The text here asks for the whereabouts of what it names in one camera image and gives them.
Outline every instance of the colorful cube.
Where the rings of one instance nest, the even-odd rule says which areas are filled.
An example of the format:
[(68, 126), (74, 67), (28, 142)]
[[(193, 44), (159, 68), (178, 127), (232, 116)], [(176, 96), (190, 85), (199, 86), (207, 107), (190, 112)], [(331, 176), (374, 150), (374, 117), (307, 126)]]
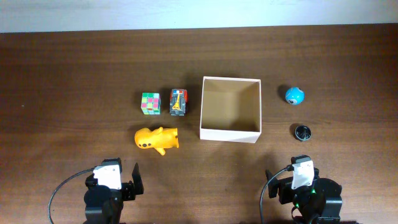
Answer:
[(143, 93), (141, 109), (144, 114), (160, 114), (160, 95), (158, 93)]

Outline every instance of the yellow rubber duck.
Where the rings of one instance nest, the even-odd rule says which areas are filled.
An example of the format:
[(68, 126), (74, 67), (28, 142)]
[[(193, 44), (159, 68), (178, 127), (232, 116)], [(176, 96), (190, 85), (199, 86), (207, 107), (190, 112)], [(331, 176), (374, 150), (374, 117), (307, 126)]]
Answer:
[(154, 148), (160, 155), (164, 156), (164, 149), (179, 147), (177, 128), (158, 128), (150, 131), (142, 128), (136, 132), (134, 140), (141, 149)]

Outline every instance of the black bottle cap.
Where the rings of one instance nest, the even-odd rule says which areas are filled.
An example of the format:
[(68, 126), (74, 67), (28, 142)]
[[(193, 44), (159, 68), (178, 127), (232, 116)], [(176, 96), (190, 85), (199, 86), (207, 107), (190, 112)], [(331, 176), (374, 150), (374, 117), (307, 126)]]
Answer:
[(294, 134), (299, 141), (307, 141), (311, 138), (311, 130), (306, 125), (298, 126)]

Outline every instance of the open box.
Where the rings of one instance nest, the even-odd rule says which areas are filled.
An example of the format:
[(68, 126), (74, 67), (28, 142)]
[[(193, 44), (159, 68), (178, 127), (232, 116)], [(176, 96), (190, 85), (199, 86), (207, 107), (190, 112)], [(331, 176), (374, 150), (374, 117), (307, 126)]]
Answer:
[(203, 77), (200, 139), (255, 143), (261, 134), (261, 81)]

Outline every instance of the toy car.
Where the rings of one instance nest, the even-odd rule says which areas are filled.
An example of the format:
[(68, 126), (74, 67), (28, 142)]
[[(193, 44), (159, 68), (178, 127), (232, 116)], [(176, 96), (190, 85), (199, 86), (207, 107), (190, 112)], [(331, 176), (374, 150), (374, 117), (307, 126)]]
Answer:
[(170, 114), (172, 116), (184, 116), (187, 103), (187, 90), (173, 89), (170, 94)]

